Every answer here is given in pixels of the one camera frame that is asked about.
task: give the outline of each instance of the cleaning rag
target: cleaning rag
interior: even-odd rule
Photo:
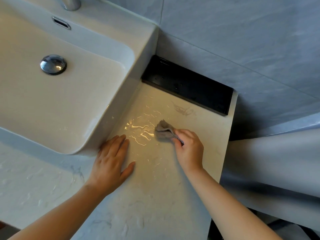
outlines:
[[[154,129],[154,134],[157,138],[176,138],[182,144],[183,141],[174,133],[174,127],[168,124],[165,120],[161,120]]]

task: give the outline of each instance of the chrome drain plug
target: chrome drain plug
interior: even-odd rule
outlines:
[[[67,68],[67,63],[62,56],[48,55],[40,62],[41,69],[48,75],[59,75]]]

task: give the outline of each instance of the person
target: person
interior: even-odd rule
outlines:
[[[274,231],[232,197],[202,167],[204,147],[198,136],[187,129],[175,133],[184,142],[172,139],[178,161],[206,206],[225,240],[278,240]],[[125,135],[105,142],[94,161],[92,172],[83,187],[10,240],[68,240],[81,227],[95,207],[133,172],[135,162],[121,172],[129,140]]]

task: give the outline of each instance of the white sink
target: white sink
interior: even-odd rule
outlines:
[[[155,53],[157,31],[98,0],[75,12],[58,0],[0,0],[0,127],[58,153],[96,149]],[[65,72],[40,69],[49,54],[66,60]]]

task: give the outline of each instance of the person's right arm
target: person's right arm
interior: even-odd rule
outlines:
[[[186,129],[175,130],[178,161],[225,240],[281,240],[250,210],[238,202],[202,167],[203,145]]]

